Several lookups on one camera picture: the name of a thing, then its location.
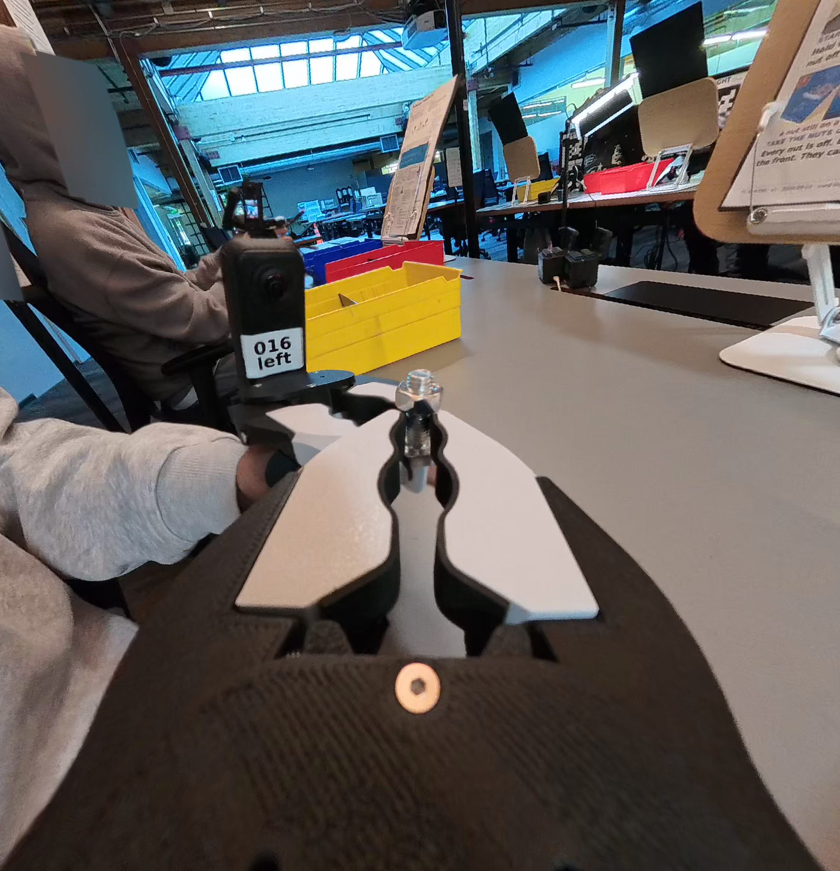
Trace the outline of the black office chair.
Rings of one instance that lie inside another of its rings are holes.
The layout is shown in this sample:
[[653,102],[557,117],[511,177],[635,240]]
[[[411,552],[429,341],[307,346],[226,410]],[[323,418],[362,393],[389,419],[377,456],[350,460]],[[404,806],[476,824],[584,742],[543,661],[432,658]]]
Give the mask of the black office chair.
[[[56,366],[70,387],[85,403],[97,421],[110,431],[135,431],[147,426],[154,419],[173,420],[172,412],[160,412],[153,402],[138,388],[121,365],[103,347],[77,324],[65,309],[50,294],[44,271],[33,251],[0,219],[5,242],[10,255],[20,269],[27,284],[22,287],[20,301],[7,300],[6,306],[17,318],[24,330]],[[66,333],[82,346],[109,378],[121,401],[127,427],[124,427],[108,409],[99,394],[80,372],[69,355],[48,330],[44,319]],[[189,413],[195,425],[208,426],[224,432],[235,433],[227,403],[219,397],[215,381],[215,365],[233,350],[231,343],[209,345],[191,350],[167,362],[162,372],[167,376],[187,376],[196,391],[199,409]]]

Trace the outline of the instruction sheet on stand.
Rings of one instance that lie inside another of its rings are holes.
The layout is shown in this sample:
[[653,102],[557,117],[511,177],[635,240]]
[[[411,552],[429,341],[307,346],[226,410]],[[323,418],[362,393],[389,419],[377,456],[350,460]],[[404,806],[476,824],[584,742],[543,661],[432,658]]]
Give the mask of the instruction sheet on stand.
[[781,1],[747,72],[695,195],[700,231],[730,243],[840,245],[840,201],[724,208],[723,200],[772,117],[786,73],[820,2]]

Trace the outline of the person's left hand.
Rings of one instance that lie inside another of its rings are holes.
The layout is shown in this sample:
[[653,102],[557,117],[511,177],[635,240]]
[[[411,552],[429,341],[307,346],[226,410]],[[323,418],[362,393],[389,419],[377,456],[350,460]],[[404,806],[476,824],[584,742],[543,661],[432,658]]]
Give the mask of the person's left hand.
[[248,447],[236,471],[240,511],[247,510],[261,500],[275,485],[300,467],[295,457],[272,446],[258,444]]

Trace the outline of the black desk mat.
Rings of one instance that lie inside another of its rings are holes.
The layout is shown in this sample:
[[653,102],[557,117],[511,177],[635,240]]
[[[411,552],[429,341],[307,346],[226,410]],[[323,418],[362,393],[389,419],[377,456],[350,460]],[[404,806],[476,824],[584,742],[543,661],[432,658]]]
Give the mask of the black desk mat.
[[809,309],[804,300],[651,280],[610,291],[604,298],[633,307],[760,331]]

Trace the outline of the large black panel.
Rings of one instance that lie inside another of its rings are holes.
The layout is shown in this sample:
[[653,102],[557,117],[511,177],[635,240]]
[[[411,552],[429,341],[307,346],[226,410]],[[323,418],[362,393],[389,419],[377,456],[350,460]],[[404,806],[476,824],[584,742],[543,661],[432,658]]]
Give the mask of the large black panel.
[[643,99],[708,77],[704,13],[693,2],[633,34],[630,48]]

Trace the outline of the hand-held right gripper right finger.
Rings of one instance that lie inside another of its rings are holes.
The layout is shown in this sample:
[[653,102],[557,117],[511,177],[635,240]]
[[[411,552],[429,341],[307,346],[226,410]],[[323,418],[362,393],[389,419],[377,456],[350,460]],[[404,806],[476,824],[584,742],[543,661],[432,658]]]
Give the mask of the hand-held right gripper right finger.
[[593,619],[600,606],[534,472],[449,412],[438,484],[449,474],[436,538],[436,601],[458,626]]

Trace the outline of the rounded brown board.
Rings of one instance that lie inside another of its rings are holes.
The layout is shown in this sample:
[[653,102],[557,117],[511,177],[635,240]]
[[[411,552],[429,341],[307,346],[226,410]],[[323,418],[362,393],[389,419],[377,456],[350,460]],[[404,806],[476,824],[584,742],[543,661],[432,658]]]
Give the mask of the rounded brown board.
[[646,97],[637,109],[641,144],[648,157],[678,146],[706,148],[719,136],[718,89],[713,78]]

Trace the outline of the white board stand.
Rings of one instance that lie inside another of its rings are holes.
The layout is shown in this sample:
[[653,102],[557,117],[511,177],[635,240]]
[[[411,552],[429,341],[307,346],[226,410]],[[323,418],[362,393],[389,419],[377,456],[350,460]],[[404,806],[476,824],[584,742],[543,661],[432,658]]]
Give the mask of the white board stand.
[[829,246],[802,247],[815,314],[783,321],[724,348],[726,365],[840,397],[840,299]]

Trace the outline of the small black panel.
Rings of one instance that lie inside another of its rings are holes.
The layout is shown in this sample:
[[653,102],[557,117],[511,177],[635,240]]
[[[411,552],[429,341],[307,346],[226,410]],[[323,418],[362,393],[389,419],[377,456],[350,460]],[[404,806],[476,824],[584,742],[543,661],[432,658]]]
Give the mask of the small black panel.
[[488,106],[488,117],[501,145],[511,145],[528,136],[525,120],[514,93],[507,93]]

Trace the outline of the printed instruction sheet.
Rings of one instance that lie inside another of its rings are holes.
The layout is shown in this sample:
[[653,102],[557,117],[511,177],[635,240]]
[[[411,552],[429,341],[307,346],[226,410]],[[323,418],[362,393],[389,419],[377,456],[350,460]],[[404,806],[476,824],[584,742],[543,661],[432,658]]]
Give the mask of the printed instruction sheet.
[[840,1],[823,1],[724,208],[840,201]]

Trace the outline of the white light bar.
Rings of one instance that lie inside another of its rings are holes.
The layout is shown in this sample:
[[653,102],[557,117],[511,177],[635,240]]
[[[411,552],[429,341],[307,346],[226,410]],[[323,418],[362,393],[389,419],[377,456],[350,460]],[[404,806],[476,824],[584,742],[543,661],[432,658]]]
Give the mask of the white light bar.
[[594,130],[637,105],[640,97],[639,73],[633,71],[622,81],[590,99],[571,117],[571,126],[578,138],[585,138]]

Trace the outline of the silver hex nut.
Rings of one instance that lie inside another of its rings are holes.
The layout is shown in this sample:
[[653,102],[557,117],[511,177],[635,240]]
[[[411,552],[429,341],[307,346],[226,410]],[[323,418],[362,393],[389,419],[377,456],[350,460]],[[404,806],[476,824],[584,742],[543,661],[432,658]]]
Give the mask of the silver hex nut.
[[430,373],[422,375],[411,372],[396,387],[395,406],[399,411],[435,415],[441,408],[444,389]]

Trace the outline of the distant red bin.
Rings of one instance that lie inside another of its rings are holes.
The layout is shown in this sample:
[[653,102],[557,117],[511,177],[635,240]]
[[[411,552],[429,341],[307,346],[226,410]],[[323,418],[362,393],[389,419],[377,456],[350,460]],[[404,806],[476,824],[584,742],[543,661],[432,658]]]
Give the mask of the distant red bin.
[[631,193],[646,190],[656,184],[674,162],[672,158],[654,162],[639,162],[627,166],[616,166],[594,171],[585,175],[583,187],[592,195]]

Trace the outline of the grey desk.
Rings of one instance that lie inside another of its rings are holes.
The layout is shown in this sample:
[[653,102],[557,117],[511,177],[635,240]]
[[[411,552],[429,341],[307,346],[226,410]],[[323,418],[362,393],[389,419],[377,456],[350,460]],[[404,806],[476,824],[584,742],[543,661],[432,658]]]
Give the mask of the grey desk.
[[665,592],[756,768],[840,869],[840,398],[727,366],[747,330],[458,259],[444,409],[550,477]]

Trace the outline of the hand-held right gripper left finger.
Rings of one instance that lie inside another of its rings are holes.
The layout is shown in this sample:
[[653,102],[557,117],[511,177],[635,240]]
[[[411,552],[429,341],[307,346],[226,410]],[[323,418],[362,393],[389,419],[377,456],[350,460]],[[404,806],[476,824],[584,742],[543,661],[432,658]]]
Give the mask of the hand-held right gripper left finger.
[[234,602],[242,612],[377,621],[400,593],[400,490],[388,410],[328,444],[298,474]]

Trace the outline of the person's left forearm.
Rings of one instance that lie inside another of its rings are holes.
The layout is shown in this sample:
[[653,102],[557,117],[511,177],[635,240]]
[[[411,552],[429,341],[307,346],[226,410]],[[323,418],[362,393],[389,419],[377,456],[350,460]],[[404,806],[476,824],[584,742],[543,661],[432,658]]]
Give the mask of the person's left forearm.
[[156,423],[132,434],[19,422],[0,387],[0,577],[88,581],[175,563],[239,516],[247,450],[215,430]]

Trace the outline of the blue plastic bin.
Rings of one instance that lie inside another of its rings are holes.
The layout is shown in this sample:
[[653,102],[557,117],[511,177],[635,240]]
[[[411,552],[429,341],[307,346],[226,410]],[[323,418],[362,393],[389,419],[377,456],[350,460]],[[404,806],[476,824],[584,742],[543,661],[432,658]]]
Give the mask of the blue plastic bin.
[[324,242],[320,245],[302,250],[305,273],[312,283],[308,287],[317,287],[327,283],[326,267],[330,263],[342,259],[366,254],[382,246],[381,239],[340,238]]

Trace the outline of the small brown board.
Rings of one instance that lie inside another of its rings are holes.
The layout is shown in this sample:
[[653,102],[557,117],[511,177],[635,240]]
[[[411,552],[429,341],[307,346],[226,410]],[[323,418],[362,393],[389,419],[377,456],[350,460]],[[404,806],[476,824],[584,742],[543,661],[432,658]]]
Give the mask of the small brown board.
[[541,175],[536,143],[529,135],[503,144],[503,160],[507,179],[513,183],[534,181]]

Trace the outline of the cardboard instruction board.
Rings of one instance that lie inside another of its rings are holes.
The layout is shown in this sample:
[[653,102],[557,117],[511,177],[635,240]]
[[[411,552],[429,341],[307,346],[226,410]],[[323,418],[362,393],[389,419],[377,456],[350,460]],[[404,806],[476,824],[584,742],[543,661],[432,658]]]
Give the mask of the cardboard instruction board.
[[384,244],[418,240],[424,230],[439,140],[455,102],[457,75],[412,104],[382,219]]

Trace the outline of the black pole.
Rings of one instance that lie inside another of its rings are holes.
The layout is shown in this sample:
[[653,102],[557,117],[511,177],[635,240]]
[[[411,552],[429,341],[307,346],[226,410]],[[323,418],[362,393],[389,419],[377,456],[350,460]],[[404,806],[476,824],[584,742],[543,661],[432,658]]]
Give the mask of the black pole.
[[463,181],[464,224],[468,257],[480,258],[473,161],[469,128],[467,75],[464,56],[464,36],[462,14],[459,1],[445,1],[445,13],[449,38],[450,64],[453,76],[457,79],[455,113],[458,131],[458,149],[461,178]]

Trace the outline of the ceiling projector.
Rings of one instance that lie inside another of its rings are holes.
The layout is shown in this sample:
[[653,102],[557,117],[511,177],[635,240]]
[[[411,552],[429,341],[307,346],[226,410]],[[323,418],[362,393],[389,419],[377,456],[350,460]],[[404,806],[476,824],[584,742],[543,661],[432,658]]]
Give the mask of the ceiling projector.
[[409,50],[432,48],[448,38],[446,11],[434,9],[415,14],[404,24],[402,47]]

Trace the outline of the black charger block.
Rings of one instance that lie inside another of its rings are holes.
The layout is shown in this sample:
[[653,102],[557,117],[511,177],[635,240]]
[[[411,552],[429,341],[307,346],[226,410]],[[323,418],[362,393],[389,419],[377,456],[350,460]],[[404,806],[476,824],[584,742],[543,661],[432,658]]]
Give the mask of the black charger block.
[[559,291],[584,290],[596,286],[599,268],[608,256],[613,234],[596,227],[589,247],[577,246],[578,230],[564,225],[559,229],[559,245],[549,245],[537,256],[537,273],[545,285]]

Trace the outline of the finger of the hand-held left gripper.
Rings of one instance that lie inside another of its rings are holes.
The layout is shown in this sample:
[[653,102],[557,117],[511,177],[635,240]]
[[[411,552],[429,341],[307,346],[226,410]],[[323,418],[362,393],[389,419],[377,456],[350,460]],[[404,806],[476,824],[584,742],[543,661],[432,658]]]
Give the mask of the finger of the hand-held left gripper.
[[365,423],[396,410],[396,384],[367,381],[330,393],[330,412],[333,417],[362,426]]
[[352,441],[346,448],[332,449],[330,446],[344,439],[352,439],[360,426],[349,418],[333,413],[320,403],[303,404],[276,408],[267,412],[267,417],[292,433],[290,437],[295,458],[304,468],[314,463],[315,457],[326,454],[331,464],[354,464],[362,459]]

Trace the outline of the yellow divided plastic bin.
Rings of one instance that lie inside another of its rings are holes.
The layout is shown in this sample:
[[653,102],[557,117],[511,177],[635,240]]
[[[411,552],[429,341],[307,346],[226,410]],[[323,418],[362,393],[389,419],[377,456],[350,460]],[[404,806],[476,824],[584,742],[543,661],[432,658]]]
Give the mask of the yellow divided plastic bin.
[[307,370],[364,375],[460,339],[461,279],[406,262],[307,289]]

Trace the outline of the red plastic bin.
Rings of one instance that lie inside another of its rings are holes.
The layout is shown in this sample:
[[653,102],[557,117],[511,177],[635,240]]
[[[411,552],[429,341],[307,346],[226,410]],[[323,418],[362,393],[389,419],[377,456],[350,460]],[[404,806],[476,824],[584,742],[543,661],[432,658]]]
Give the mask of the red plastic bin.
[[445,244],[442,240],[408,240],[403,244],[382,245],[381,240],[367,240],[350,256],[330,260],[324,266],[324,282],[347,279],[376,269],[399,269],[405,263],[443,266]]

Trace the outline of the silver hex bolt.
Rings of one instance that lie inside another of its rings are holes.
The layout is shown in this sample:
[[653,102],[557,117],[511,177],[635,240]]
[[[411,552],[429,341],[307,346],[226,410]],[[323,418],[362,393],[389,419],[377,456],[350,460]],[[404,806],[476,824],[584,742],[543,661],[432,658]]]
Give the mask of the silver hex bolt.
[[[418,368],[411,372],[416,371],[422,373],[422,376],[430,373],[436,379],[436,376],[428,369]],[[415,411],[401,413],[405,423],[404,463],[406,463],[408,469],[408,485],[411,491],[420,493],[427,485],[429,470],[433,464],[430,430],[433,418],[437,414],[422,414]]]

